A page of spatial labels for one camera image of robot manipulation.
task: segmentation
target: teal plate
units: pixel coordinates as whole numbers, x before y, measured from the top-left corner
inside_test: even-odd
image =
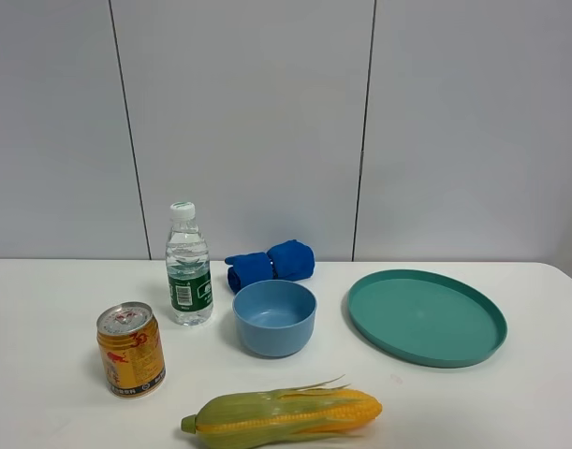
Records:
[[[506,320],[485,295],[427,271],[379,271],[348,295],[354,326],[370,342],[418,365],[469,367],[504,342]]]

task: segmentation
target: white wall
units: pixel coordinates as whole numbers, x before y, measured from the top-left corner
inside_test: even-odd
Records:
[[[214,258],[350,260],[373,0],[114,0],[153,257],[191,200]]]
[[[0,0],[0,257],[148,257],[106,0]]]
[[[378,1],[358,226],[356,260],[572,257],[572,0]]]

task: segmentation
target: can label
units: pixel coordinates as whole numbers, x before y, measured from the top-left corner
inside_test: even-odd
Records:
[[[98,334],[110,391],[124,398],[140,396],[159,385],[165,378],[165,361],[158,323],[131,334],[110,338]]]
[[[201,311],[213,302],[211,272],[195,279],[175,279],[169,276],[171,305],[177,311]]]

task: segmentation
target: blue bowl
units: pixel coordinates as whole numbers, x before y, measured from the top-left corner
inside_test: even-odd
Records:
[[[290,281],[261,281],[244,287],[233,300],[242,344],[266,357],[298,352],[313,334],[316,299]]]

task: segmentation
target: white bottle cap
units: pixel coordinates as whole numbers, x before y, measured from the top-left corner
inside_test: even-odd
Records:
[[[192,220],[195,216],[194,203],[173,203],[171,205],[171,220],[174,222],[185,222]]]

